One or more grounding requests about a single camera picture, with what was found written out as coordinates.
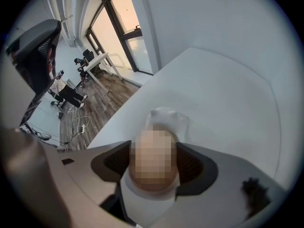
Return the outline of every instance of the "beige object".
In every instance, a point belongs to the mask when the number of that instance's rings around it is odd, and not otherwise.
[[[130,177],[144,190],[169,187],[178,173],[175,136],[165,128],[152,125],[136,138],[130,151]]]

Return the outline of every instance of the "window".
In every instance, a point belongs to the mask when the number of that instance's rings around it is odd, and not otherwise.
[[[97,54],[109,53],[116,67],[152,75],[132,0],[102,0],[86,37]]]

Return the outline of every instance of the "standing person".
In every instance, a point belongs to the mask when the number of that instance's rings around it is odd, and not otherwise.
[[[79,72],[80,72],[80,78],[81,78],[81,86],[80,87],[83,87],[85,82],[86,82],[86,72],[83,70],[83,67],[85,66],[88,66],[89,65],[89,62],[84,59],[84,60],[81,60],[79,58],[75,58],[74,62],[76,63],[76,65],[79,63],[80,64],[80,67],[77,69]]]
[[[51,63],[48,64],[48,68],[49,70],[52,69]],[[84,106],[84,103],[79,103],[78,101],[83,102],[87,98],[87,95],[81,96],[80,94],[77,94],[74,89],[67,86],[67,84],[61,79],[61,75],[55,78],[50,89],[79,109]]]

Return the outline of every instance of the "white desk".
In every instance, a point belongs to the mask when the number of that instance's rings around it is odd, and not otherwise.
[[[90,143],[131,140],[150,110],[170,107],[189,117],[185,142],[244,158],[274,177],[280,127],[269,84],[221,55],[189,48],[144,84]]]
[[[89,62],[89,66],[85,66],[84,67],[84,71],[88,72],[89,75],[103,88],[103,90],[105,90],[108,93],[109,90],[102,83],[100,83],[100,81],[91,72],[91,69],[93,67],[95,67],[98,63],[102,63],[105,66],[105,64],[103,63],[102,60],[104,60],[106,58],[108,59],[110,65],[113,67],[113,69],[117,73],[117,75],[120,78],[120,80],[123,80],[123,77],[121,77],[120,73],[118,72],[118,70],[114,66],[113,62],[111,61],[110,57],[108,56],[108,53],[103,53],[103,54],[100,54],[97,57],[95,57],[92,61]],[[111,71],[106,66],[105,66],[105,68],[108,70],[108,72],[110,73],[110,75],[112,75]]]

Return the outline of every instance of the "white shirt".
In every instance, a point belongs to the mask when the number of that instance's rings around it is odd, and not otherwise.
[[[56,93],[57,95],[60,93],[61,90],[66,86],[67,84],[60,78],[55,79],[54,83],[50,87],[50,89]]]

